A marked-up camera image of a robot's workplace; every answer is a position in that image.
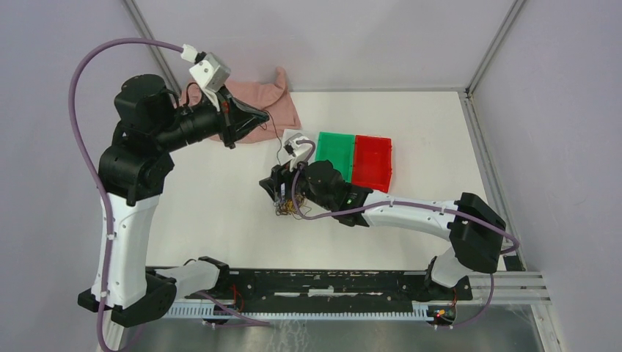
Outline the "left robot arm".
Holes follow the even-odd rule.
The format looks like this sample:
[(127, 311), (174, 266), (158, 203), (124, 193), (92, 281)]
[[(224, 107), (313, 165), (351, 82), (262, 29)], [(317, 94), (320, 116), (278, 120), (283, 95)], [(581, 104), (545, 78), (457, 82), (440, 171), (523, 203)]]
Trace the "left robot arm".
[(173, 170), (172, 153), (211, 136), (225, 147), (268, 122), (269, 115), (235, 99), (226, 87), (217, 102), (176, 106), (162, 77), (128, 79), (114, 99), (120, 120), (99, 160), (98, 177), (109, 199), (94, 285), (78, 296), (92, 312), (110, 311), (113, 322), (134, 327), (165, 316), (173, 303), (199, 291), (229, 293), (229, 266), (209, 257), (172, 268), (149, 268), (147, 245), (155, 210)]

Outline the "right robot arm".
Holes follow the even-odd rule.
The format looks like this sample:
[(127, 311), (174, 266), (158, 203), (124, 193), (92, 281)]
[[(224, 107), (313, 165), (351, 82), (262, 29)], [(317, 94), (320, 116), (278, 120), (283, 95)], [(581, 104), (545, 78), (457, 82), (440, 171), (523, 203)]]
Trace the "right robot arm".
[(477, 194), (457, 200), (423, 201), (394, 197), (346, 181), (329, 161), (276, 165), (260, 180), (276, 206), (289, 205), (298, 217), (303, 202), (322, 208), (317, 219), (332, 218), (347, 227), (395, 227), (436, 236), (449, 249), (432, 259), (423, 287), (442, 299), (471, 273), (494, 274), (502, 255), (506, 224)]

